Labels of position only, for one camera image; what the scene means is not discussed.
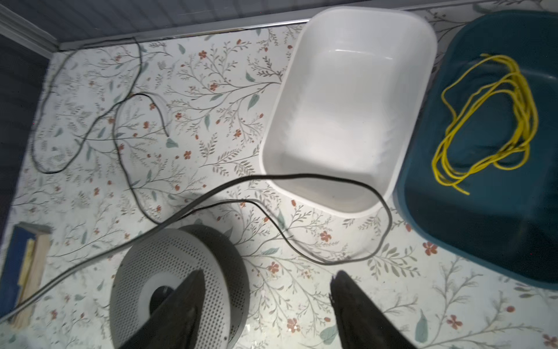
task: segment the gray wall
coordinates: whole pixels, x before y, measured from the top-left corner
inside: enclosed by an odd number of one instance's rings
[[[0,240],[48,63],[0,35]]]
[[[60,42],[350,2],[355,0],[0,0]]]

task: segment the perforated spool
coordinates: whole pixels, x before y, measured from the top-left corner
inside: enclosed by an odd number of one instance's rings
[[[195,235],[211,250],[225,275],[230,297],[230,340],[228,348],[231,349],[246,324],[250,306],[248,273],[242,257],[229,238],[213,228],[196,224],[180,229]]]
[[[173,286],[190,272],[202,269],[205,299],[196,349],[225,349],[230,333],[230,301],[225,278],[215,256],[195,236],[165,229],[132,246],[114,278],[110,294],[110,332],[116,348],[125,343],[148,319],[146,289]]]

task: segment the table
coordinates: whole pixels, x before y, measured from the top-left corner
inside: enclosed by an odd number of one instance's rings
[[[490,11],[557,10],[550,1],[505,1],[416,13],[439,38],[435,73],[453,36]],[[110,130],[146,212],[162,220],[200,193],[237,176],[259,172],[262,133],[293,46],[303,25],[264,28],[141,45],[138,90],[167,102],[170,137],[155,105],[137,98],[101,120],[70,167],[43,175],[27,153],[13,200],[13,224],[53,227],[43,284],[72,264],[129,240],[153,223],[136,207]],[[50,81],[66,53],[55,54]],[[56,81],[37,134],[40,163],[60,168],[77,151],[93,119],[127,93],[138,66],[135,45],[78,52]],[[256,198],[297,239],[322,257],[373,250],[386,213],[359,219],[332,217],[277,194],[267,183],[242,184],[224,198]],[[236,348],[339,348],[329,303],[329,281],[347,271],[417,348],[558,347],[558,293],[520,284],[425,241],[397,214],[376,257],[354,265],[321,267],[297,257],[255,208],[232,204],[201,212],[201,221],[227,232],[243,256],[251,287],[248,321]],[[14,333],[0,326],[0,346],[112,348],[110,286],[124,253],[66,279],[36,305],[31,326]]]

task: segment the coiled yellow rope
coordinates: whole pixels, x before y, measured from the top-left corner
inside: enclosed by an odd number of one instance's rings
[[[523,164],[525,164],[529,159],[529,142],[531,142],[531,140],[537,133],[538,128],[538,114],[537,108],[535,106],[535,101],[533,100],[533,95],[531,93],[529,85],[527,84],[527,80],[519,71],[517,62],[514,61],[512,58],[504,55],[491,56],[488,54],[481,54],[480,56],[484,57],[482,61],[469,68],[459,79],[457,79],[453,84],[446,87],[442,92],[442,101],[450,110],[451,115],[453,116],[453,121],[446,128],[444,140],[442,140],[436,150],[434,158],[432,158],[432,170],[434,172],[434,177],[436,178],[438,183],[447,187],[454,187],[456,190],[465,195],[469,195],[469,192],[458,187],[458,184],[461,183],[468,176],[482,171],[489,165],[494,165],[496,168],[507,171],[515,170],[523,166]],[[452,87],[456,86],[473,69],[490,60],[500,64],[504,64],[508,68],[509,73],[504,75],[499,81],[479,88],[478,91],[476,91],[469,97],[469,99],[465,103],[465,106],[463,107],[463,109],[461,109],[459,115],[457,115],[453,107],[447,102],[445,98],[446,92],[449,91]],[[511,85],[512,89],[497,89],[503,84]],[[472,103],[473,99],[483,92],[484,94],[482,94]],[[473,115],[473,113],[488,98],[498,93],[507,93],[513,100],[513,114],[515,115],[517,120],[516,130],[514,131],[509,141],[507,141],[506,144],[504,144],[498,150],[498,152],[476,162],[467,172],[456,171],[453,167],[451,167],[451,164],[448,160],[448,148],[450,147],[452,140],[454,139],[461,126],[463,126],[463,124],[467,122],[471,115]],[[507,156],[517,152],[523,153],[523,159],[517,165],[503,166],[498,163],[499,161],[505,159]],[[439,166],[441,166],[448,178],[440,172]]]

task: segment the floral tablecloth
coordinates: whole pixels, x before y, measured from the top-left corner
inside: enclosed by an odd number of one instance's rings
[[[556,2],[499,0],[416,11],[439,38],[436,66],[468,22],[508,8],[556,11]],[[101,120],[64,172],[43,175],[29,154],[2,246],[13,224],[53,227],[43,284],[72,264],[122,243],[153,223],[136,207],[117,163],[111,129],[143,208],[159,221],[231,178],[258,173],[259,144],[302,25],[192,37],[141,45],[144,72],[136,91],[167,103],[170,137],[157,110],[137,98]],[[54,55],[47,81],[67,53]],[[138,67],[135,45],[77,53],[55,83],[37,134],[39,162],[64,165],[92,120],[127,93]],[[256,198],[307,248],[339,259],[373,250],[386,213],[332,217],[277,194],[267,183],[242,184],[224,198]],[[329,281],[346,270],[417,348],[558,347],[558,293],[518,283],[424,241],[395,209],[394,225],[376,257],[321,267],[297,257],[249,204],[201,212],[230,237],[248,270],[247,324],[236,348],[339,348]],[[0,346],[111,348],[109,295],[124,253],[80,271],[44,296],[30,327],[0,326]]]

